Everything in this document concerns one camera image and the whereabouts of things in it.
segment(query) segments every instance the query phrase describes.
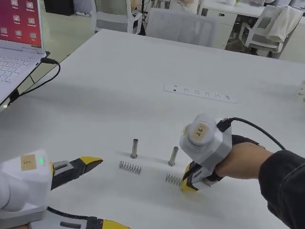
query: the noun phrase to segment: desktop icon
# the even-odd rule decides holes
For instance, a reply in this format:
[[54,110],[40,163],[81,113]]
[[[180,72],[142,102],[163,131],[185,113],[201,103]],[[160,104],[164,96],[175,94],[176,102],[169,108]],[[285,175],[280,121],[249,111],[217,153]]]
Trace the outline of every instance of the desktop icon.
[[18,0],[11,0],[10,2],[12,6],[18,6]]
[[21,35],[22,35],[22,33],[21,33],[20,30],[16,30],[16,31],[15,31],[15,34],[16,34],[16,36],[21,36]]
[[33,2],[27,1],[27,8],[33,9],[34,8]]
[[14,21],[20,21],[19,15],[14,15],[14,16],[13,16],[13,19],[14,19]]
[[35,24],[35,19],[34,18],[29,18],[29,24]]
[[0,28],[0,33],[7,34],[8,33],[8,29],[7,28]]
[[30,33],[30,37],[31,37],[32,39],[36,39],[36,33],[31,32],[31,33]]

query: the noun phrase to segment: metal pin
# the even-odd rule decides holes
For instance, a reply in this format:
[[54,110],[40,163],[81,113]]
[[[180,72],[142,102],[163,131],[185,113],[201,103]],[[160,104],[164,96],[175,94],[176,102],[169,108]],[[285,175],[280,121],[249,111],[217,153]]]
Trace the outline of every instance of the metal pin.
[[136,159],[137,158],[137,150],[138,150],[138,139],[134,139],[133,140],[133,144],[132,144],[132,154],[130,154],[130,157],[132,158],[132,159]]
[[176,146],[173,148],[173,152],[172,152],[172,155],[171,155],[171,159],[170,159],[169,162],[168,162],[168,165],[169,165],[169,166],[172,166],[172,167],[173,167],[173,166],[175,165],[175,159],[176,159],[178,150],[179,150],[179,148],[176,147]]

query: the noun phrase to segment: laptop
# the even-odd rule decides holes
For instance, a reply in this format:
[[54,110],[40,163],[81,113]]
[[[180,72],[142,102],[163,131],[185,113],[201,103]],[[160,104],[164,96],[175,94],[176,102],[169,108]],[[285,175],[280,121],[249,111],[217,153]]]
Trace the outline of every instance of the laptop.
[[0,0],[0,105],[45,56],[39,0]]

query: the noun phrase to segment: laptop keyboard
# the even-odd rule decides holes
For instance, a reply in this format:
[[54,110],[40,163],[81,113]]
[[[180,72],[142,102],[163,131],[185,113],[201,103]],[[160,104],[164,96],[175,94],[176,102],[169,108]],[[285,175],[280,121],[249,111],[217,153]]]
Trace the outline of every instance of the laptop keyboard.
[[11,83],[16,79],[34,58],[16,58],[0,55],[0,83]]

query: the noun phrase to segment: red wallpaper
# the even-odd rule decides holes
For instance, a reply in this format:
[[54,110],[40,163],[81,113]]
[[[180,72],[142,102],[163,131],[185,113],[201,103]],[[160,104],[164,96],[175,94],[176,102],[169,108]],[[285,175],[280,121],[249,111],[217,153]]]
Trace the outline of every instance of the red wallpaper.
[[0,40],[41,46],[37,0],[0,0]]

